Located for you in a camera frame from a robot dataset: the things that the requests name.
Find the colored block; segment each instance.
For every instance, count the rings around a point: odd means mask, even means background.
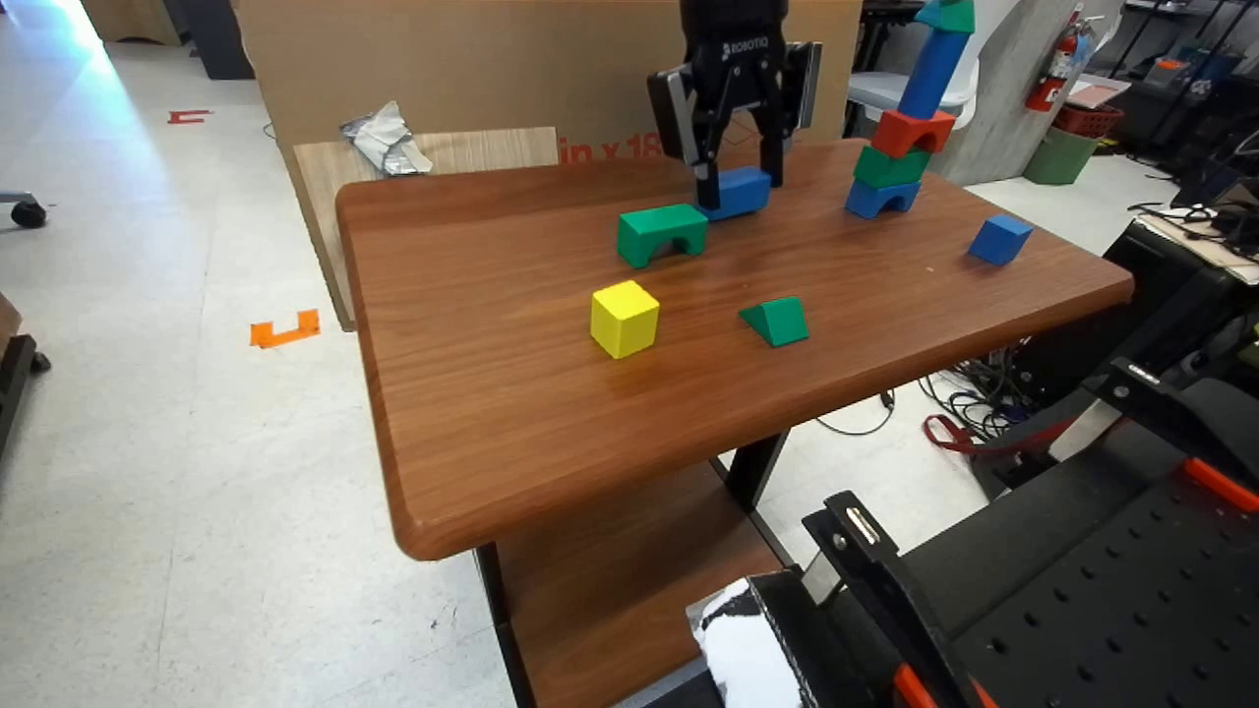
[[[622,212],[616,255],[641,271],[660,253],[700,255],[706,247],[706,214],[691,204]]]
[[[916,11],[916,23],[932,32],[973,35],[974,32],[974,2],[973,0],[936,0]]]
[[[739,317],[776,351],[810,338],[810,322],[803,317],[803,304],[789,296],[742,305]]]
[[[590,338],[611,357],[633,357],[655,340],[660,304],[635,281],[622,279],[590,296]]]
[[[886,184],[886,188],[878,188],[878,184],[854,179],[845,212],[860,214],[860,220],[872,220],[882,212],[908,212],[912,200],[916,200],[916,184]]]
[[[997,214],[984,220],[966,255],[978,263],[1004,268],[1021,253],[1025,235],[1032,235],[1032,225],[997,212]]]
[[[772,176],[765,171],[757,171],[757,167],[729,167],[729,171],[719,171],[717,209],[700,204],[700,212],[706,220],[734,220],[734,214],[757,212],[765,200],[772,200]]]
[[[900,94],[900,114],[932,119],[973,35],[932,32]]]
[[[857,179],[886,188],[886,184],[916,184],[920,171],[928,167],[932,152],[908,150],[904,155],[886,155],[872,145],[860,150],[857,155]]]
[[[908,150],[938,152],[953,135],[953,114],[908,119],[900,110],[886,110],[870,145],[886,155],[904,155]]]

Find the yellow cube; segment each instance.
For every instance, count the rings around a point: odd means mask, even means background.
[[[625,279],[590,296],[590,338],[611,357],[633,357],[655,340],[660,304]]]

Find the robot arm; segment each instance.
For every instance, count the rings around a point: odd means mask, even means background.
[[[816,41],[782,39],[785,0],[681,0],[685,61],[649,76],[670,155],[691,165],[700,209],[719,204],[719,136],[734,110],[757,129],[757,167],[782,184],[782,140],[813,114]]]

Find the gray floor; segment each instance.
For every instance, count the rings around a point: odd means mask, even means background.
[[[78,0],[9,0],[0,110],[0,188],[51,209],[0,229],[0,289],[56,363],[0,466],[0,702],[510,702],[472,558],[390,538],[359,338],[256,85],[184,45],[103,45]],[[1098,253],[1130,200],[1167,196],[1144,171],[1109,155],[1073,188],[978,194]],[[297,305],[319,338],[246,344]],[[878,435],[793,431],[761,513],[798,558],[798,513],[837,487],[900,544],[978,506],[924,412],[900,388]]]

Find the cable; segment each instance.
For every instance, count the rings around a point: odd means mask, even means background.
[[[832,435],[872,435],[898,418],[898,393],[891,388],[878,393],[878,401],[882,401],[886,418],[878,424],[870,424],[870,428],[837,428],[826,418],[813,418],[813,422]]]

